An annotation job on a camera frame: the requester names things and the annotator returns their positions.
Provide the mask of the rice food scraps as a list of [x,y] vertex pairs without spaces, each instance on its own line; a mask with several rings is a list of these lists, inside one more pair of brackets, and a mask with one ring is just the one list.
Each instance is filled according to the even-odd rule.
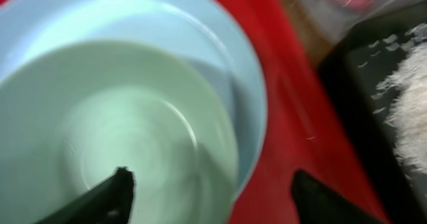
[[398,91],[390,104],[385,124],[395,128],[394,153],[397,160],[416,172],[426,173],[426,24],[421,23],[399,36],[391,34],[368,44],[358,54],[357,68],[367,70],[385,67],[394,70],[375,86],[371,95],[379,100],[392,89]]

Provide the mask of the light blue plate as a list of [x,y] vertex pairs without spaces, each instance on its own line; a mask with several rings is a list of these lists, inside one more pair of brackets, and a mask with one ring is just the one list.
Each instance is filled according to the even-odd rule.
[[243,191],[266,134],[266,86],[253,45],[225,7],[216,0],[6,0],[1,75],[52,49],[94,39],[172,52],[209,81],[234,124]]

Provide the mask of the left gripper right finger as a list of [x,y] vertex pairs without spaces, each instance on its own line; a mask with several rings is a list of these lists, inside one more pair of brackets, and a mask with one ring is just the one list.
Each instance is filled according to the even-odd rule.
[[301,224],[382,224],[301,169],[294,173],[291,194]]

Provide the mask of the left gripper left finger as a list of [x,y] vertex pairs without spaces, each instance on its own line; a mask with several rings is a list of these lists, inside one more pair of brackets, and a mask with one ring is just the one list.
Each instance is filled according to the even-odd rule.
[[128,224],[134,198],[133,173],[125,167],[37,224]]

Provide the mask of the green bowl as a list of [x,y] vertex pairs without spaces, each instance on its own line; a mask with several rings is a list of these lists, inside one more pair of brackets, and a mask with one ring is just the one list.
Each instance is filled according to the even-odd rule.
[[36,223],[124,167],[130,223],[226,223],[238,147],[224,104],[176,56],[125,41],[50,51],[1,78],[1,222]]

